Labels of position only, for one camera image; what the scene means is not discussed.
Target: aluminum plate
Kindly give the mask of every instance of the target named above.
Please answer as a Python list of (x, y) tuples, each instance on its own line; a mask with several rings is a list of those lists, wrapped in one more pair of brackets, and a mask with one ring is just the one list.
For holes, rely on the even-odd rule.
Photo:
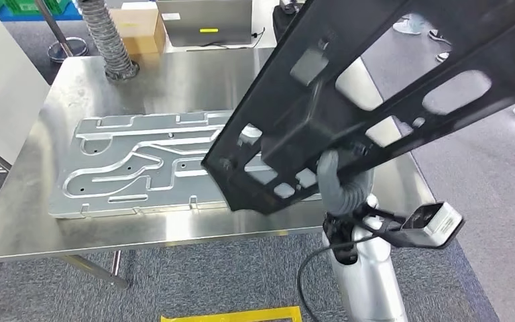
[[(232, 111), (88, 118), (74, 131), (50, 196), (57, 218), (227, 207), (201, 160)], [(261, 132), (246, 127), (240, 140)], [(246, 167), (260, 182), (276, 173), (257, 155)], [(314, 184), (313, 173), (301, 181)], [(281, 195), (292, 191), (279, 191)], [(310, 199), (319, 199), (318, 195)]]

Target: laptop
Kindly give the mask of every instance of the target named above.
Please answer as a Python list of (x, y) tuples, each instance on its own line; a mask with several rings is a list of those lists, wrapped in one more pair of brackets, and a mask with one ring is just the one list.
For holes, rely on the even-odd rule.
[(251, 43), (252, 0), (163, 0), (157, 8), (173, 46)]

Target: yellow label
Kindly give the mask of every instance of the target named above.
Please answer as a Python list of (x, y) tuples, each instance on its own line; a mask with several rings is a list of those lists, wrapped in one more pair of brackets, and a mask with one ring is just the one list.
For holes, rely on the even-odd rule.
[(177, 317), (176, 319), (161, 317), (161, 322), (262, 322), (281, 319), (302, 322), (299, 307), (280, 307), (277, 309), (199, 315), (197, 317)]
[(201, 33), (211, 33), (211, 32), (218, 32), (218, 28), (201, 28)]

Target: stainless steel table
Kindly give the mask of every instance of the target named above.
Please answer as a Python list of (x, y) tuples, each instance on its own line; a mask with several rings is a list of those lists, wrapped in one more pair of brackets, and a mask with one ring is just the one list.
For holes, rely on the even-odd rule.
[[(94, 219), (57, 220), (48, 214), (51, 187), (83, 117), (234, 109), (271, 51), (143, 56), (138, 60), (139, 75), (122, 83), (106, 79), (101, 57), (68, 58), (1, 189), (0, 262), (54, 256), (126, 287), (127, 282), (117, 276), (119, 252), (112, 272), (78, 254), (320, 231), (324, 216), (320, 201), (301, 202), (270, 216), (232, 213), (226, 205)], [(343, 73), (339, 87), (366, 105), (381, 102), (361, 60)], [(393, 122), (379, 130), (382, 140), (399, 135)], [(410, 154), (377, 168), (374, 194), (383, 208), (395, 211), (411, 212), (433, 202)]]

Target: black plastic panel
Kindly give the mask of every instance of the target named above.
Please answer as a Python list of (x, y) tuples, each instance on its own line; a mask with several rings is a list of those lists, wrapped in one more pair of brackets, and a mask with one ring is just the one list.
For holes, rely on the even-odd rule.
[[(453, 51), (444, 63), (382, 105), (364, 111), (335, 88), (336, 80), (409, 12), (420, 13), (439, 28), (453, 43)], [(490, 78), (491, 87), (483, 96), (447, 115), (422, 106), (427, 93), (466, 70), (479, 70)], [(318, 157), (328, 148), (363, 150), (360, 158), (343, 158), (339, 176), (348, 176), (514, 103), (515, 1), (308, 0), (202, 164), (232, 210), (269, 214), (318, 191), (316, 185), (299, 185), (296, 175), (304, 168), (314, 172)], [(407, 124), (422, 117), (424, 123), (383, 148), (365, 132), (389, 116)], [(249, 123), (262, 131), (253, 145), (238, 140)], [(278, 173), (268, 184), (244, 171), (244, 164), (260, 152)], [(295, 193), (278, 196), (274, 189), (282, 183)]]

